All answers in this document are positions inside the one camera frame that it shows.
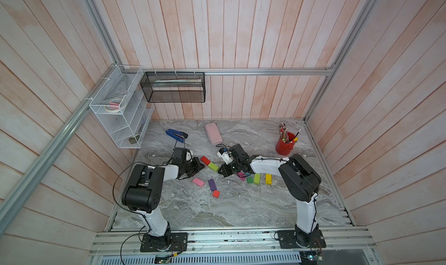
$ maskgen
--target pencil holder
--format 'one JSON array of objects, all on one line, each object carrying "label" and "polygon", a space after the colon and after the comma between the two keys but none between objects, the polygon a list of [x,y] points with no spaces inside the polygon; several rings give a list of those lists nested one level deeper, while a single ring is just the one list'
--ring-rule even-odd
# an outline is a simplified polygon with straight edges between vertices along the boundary
[{"label": "pencil holder", "polygon": [[[295,137],[296,136],[294,134],[288,133],[288,138],[290,140],[293,140]],[[278,152],[282,156],[288,156],[289,153],[291,153],[291,151],[293,150],[294,144],[296,144],[296,142],[294,142],[292,144],[286,144],[279,137],[279,141],[277,142],[277,145],[276,145],[276,152]]]}]

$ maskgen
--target blue handle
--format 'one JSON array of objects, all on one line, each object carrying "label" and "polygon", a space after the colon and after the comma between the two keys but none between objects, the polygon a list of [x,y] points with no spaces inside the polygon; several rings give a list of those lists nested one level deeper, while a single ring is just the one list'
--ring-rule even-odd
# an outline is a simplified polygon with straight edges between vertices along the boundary
[{"label": "blue handle", "polygon": [[181,143],[184,143],[184,138],[180,132],[173,130],[173,129],[172,130],[169,129],[169,130],[166,130],[166,134],[169,135],[170,137],[172,137],[173,139],[178,140]]}]

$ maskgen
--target gray marble surface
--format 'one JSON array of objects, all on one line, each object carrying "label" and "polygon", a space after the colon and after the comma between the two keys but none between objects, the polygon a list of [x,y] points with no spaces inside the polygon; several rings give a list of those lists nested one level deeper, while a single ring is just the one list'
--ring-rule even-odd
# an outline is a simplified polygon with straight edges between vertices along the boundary
[{"label": "gray marble surface", "polygon": [[[278,124],[286,123],[288,130],[296,133],[299,140],[291,152],[302,155],[322,178],[319,197],[316,202],[317,222],[320,225],[344,225],[339,203],[327,183],[326,175],[309,142],[303,123],[297,119],[282,120],[175,120],[151,121],[139,150],[137,160],[159,165],[172,155],[175,139],[165,134],[172,128],[186,132],[186,148],[194,156],[206,156],[220,166],[223,161],[217,157],[217,148],[207,137],[204,126],[215,122],[220,130],[223,143],[227,146],[240,143],[248,155],[280,157],[275,146],[278,140]],[[261,175],[260,184],[247,184],[236,175],[224,178],[206,167],[197,175],[205,182],[203,187],[192,183],[192,179],[164,182],[160,207],[172,228],[179,227],[293,227],[296,223],[296,200],[289,193],[282,178],[273,176],[272,185],[265,184]],[[215,198],[207,181],[214,179],[220,196]],[[114,229],[141,228],[141,218],[129,212],[118,212]]]}]

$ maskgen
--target wire mesh shelf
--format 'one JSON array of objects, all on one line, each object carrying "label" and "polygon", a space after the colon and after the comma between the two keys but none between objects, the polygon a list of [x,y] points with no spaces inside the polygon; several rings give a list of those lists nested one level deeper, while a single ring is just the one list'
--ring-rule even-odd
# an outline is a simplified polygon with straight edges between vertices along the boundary
[{"label": "wire mesh shelf", "polygon": [[119,148],[140,148],[154,106],[147,109],[139,66],[116,66],[90,103],[105,130]]},{"label": "wire mesh shelf", "polygon": [[146,72],[141,88],[150,103],[206,100],[203,72]]},{"label": "wire mesh shelf", "polygon": [[153,110],[154,106],[150,107],[149,109],[147,108],[144,109],[142,116],[139,119],[139,122],[137,123],[134,134],[115,142],[119,148],[128,148],[128,149],[141,148],[142,140],[145,135],[145,132],[147,131],[148,122],[152,117]]},{"label": "wire mesh shelf", "polygon": [[143,76],[140,66],[116,66],[95,95],[90,108],[95,114],[122,115]]}]

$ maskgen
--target black mesh basket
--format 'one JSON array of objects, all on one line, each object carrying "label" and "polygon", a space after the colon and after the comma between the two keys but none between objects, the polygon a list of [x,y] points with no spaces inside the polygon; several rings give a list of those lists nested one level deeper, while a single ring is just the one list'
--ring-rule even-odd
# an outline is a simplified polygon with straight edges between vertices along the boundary
[{"label": "black mesh basket", "polygon": [[150,103],[206,100],[203,72],[146,72],[141,88]]}]

